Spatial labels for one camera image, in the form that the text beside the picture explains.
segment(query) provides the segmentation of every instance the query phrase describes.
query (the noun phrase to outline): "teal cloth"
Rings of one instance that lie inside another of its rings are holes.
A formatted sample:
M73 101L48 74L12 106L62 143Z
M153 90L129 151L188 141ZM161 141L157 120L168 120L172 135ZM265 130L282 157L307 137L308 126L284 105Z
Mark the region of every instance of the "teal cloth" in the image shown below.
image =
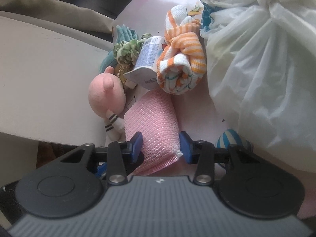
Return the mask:
M136 31L134 29L126 27L125 25L116 26L116 32L118 33L118 36L116 38L115 44L117 44L121 41L129 42L130 40L133 40L133 39L137 40L138 39ZM108 66L112 66L115 68L117 63L118 62L114 57L113 51L110 51L100 65L100 74L104 73L105 69Z

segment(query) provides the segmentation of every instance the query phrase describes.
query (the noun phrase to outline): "black circular pad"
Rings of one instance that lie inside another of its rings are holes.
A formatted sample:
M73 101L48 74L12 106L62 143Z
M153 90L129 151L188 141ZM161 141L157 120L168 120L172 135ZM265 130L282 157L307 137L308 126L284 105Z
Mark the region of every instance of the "black circular pad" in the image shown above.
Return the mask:
M61 197L70 193L75 188L75 183L66 176L51 176L40 181L37 188L45 196Z
M101 197L100 180L77 163L45 165L18 183L15 195L30 214L45 218L70 217L91 208Z
M304 187L293 175L271 164L248 164L227 173L219 183L219 195L241 214L272 219L297 213Z

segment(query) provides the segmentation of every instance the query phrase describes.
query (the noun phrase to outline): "plush toy ear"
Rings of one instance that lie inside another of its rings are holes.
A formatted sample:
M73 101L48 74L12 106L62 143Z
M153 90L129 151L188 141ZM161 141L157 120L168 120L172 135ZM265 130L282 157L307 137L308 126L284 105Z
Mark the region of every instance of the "plush toy ear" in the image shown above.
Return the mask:
M114 87L114 81L113 81L112 77L110 77L109 75L107 75L103 78L102 84L103 84L103 88L105 91L112 90Z
M109 66L105 69L104 73L114 74L114 68Z

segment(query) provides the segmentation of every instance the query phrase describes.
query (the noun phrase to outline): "plush toy leg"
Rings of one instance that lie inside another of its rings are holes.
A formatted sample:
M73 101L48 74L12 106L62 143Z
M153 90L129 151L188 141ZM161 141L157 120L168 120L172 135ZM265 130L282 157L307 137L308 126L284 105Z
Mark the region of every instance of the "plush toy leg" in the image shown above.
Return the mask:
M125 133L124 119L120 118L110 110L107 110L106 117L109 119L115 130L117 130L119 133Z
M121 137L121 133L119 133L112 123L106 118L104 119L106 135L110 138L111 141L118 141Z

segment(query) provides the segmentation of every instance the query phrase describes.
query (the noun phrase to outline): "orange striped towel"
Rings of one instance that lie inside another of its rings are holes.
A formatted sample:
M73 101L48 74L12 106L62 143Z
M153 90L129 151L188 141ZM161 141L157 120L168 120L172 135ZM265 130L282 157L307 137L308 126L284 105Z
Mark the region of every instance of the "orange striped towel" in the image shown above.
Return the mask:
M200 23L177 5L166 16L167 47L157 61L157 82L167 93L182 94L194 88L206 72L198 39Z

